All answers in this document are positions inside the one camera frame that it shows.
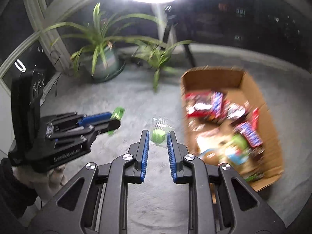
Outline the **green stick snack packet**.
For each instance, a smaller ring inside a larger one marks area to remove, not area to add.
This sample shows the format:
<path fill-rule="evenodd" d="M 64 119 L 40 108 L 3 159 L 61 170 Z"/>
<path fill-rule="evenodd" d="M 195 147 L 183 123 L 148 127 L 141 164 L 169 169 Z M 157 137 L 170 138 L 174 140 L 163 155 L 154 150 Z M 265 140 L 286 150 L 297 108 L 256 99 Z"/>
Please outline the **green stick snack packet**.
<path fill-rule="evenodd" d="M 123 107 L 116 107 L 111 115 L 111 121 L 108 126 L 108 134 L 109 136 L 113 135 L 114 131 L 119 129 L 121 125 L 121 119 L 125 113 L 125 109 Z"/>

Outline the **clear bag green ball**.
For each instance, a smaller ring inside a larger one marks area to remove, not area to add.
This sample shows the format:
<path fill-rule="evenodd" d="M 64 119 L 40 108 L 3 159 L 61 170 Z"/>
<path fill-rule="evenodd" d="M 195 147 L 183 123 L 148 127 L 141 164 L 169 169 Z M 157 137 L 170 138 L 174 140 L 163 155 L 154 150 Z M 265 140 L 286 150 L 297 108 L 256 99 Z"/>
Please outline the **clear bag green ball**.
<path fill-rule="evenodd" d="M 150 129 L 150 141 L 160 147 L 166 147 L 167 135 L 174 130 L 172 122 L 165 117 L 153 117 Z"/>

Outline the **black tripod stand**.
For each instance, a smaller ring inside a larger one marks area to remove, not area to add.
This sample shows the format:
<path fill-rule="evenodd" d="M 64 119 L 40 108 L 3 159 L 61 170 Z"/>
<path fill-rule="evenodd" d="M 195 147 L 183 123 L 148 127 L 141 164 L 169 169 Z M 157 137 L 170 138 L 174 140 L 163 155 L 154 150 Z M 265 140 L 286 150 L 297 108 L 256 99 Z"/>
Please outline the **black tripod stand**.
<path fill-rule="evenodd" d="M 183 37 L 183 28 L 184 28 L 184 16 L 180 13 L 176 12 L 172 7 L 172 4 L 164 5 L 164 15 L 166 16 L 166 26 L 164 28 L 164 33 L 162 37 L 162 41 L 167 44 L 176 44 L 178 42 L 185 41 L 185 37 Z M 190 65 L 194 68 L 196 67 L 195 58 L 190 50 L 190 44 L 184 43 L 182 44 L 183 52 L 189 61 Z"/>

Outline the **large Snickers bar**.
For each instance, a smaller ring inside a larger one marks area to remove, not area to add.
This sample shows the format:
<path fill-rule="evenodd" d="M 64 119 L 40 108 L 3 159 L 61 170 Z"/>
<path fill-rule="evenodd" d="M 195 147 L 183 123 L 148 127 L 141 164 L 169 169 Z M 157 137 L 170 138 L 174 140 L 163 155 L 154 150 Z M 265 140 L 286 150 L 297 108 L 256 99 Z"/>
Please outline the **large Snickers bar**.
<path fill-rule="evenodd" d="M 234 131 L 243 135 L 251 148 L 260 147 L 263 145 L 263 141 L 260 135 L 252 128 L 252 125 L 249 121 L 236 125 L 234 127 Z"/>

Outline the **large potted spider plant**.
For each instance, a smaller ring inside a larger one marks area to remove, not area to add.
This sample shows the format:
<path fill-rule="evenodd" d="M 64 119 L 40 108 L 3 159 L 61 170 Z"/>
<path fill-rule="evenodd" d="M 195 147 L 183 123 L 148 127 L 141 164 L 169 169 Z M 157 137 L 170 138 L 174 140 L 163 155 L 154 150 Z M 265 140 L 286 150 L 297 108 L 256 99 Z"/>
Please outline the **large potted spider plant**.
<path fill-rule="evenodd" d="M 82 39 L 88 42 L 76 52 L 72 53 L 70 60 L 73 62 L 73 68 L 78 71 L 78 63 L 83 54 L 91 54 L 91 75 L 95 74 L 97 62 L 100 60 L 105 69 L 108 68 L 108 61 L 106 58 L 105 49 L 111 49 L 115 42 L 134 43 L 135 40 L 147 41 L 156 44 L 161 44 L 162 41 L 145 35 L 123 35 L 122 31 L 128 27 L 136 25 L 142 20 L 150 21 L 157 26 L 164 27 L 166 24 L 163 20 L 144 13 L 131 13 L 125 15 L 118 15 L 117 13 L 111 15 L 108 19 L 103 19 L 106 12 L 100 8 L 100 3 L 96 3 L 93 9 L 93 21 L 89 25 L 81 25 L 74 22 L 63 21 L 49 25 L 42 30 L 42 33 L 47 33 L 61 27 L 70 27 L 74 29 L 75 33 L 63 34 L 51 42 L 53 47 L 61 39 Z"/>

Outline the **red clear snack bag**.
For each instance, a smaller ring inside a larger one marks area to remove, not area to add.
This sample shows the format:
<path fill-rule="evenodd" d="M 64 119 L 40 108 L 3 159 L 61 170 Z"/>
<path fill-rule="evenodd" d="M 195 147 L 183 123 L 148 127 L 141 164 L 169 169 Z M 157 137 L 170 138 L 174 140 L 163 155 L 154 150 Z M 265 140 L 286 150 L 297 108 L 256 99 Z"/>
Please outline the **red clear snack bag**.
<path fill-rule="evenodd" d="M 212 92 L 190 92 L 185 95 L 188 117 L 205 117 L 212 114 Z"/>

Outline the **white framed window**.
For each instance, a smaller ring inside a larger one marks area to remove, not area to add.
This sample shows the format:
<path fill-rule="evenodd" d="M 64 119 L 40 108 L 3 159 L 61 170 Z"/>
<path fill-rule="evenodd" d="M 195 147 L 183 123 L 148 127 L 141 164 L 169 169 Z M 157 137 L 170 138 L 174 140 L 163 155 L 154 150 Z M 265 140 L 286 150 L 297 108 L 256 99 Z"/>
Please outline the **white framed window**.
<path fill-rule="evenodd" d="M 1 82 L 34 43 L 58 71 L 107 77 L 138 42 L 290 62 L 311 70 L 311 0 L 1 0 Z"/>

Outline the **small spider plant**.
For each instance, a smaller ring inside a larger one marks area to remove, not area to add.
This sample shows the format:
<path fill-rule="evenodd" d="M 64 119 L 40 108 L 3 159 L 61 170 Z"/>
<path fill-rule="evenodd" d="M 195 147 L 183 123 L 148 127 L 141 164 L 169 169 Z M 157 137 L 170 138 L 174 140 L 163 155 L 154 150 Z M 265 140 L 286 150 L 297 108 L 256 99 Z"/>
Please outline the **small spider plant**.
<path fill-rule="evenodd" d="M 135 40 L 134 43 L 138 46 L 138 49 L 133 53 L 133 57 L 147 62 L 147 64 L 155 70 L 153 76 L 153 90 L 157 92 L 162 71 L 170 74 L 177 74 L 177 69 L 167 65 L 174 49 L 180 45 L 188 45 L 192 43 L 192 41 L 183 40 L 170 46 L 165 43 L 161 45 L 141 40 Z"/>

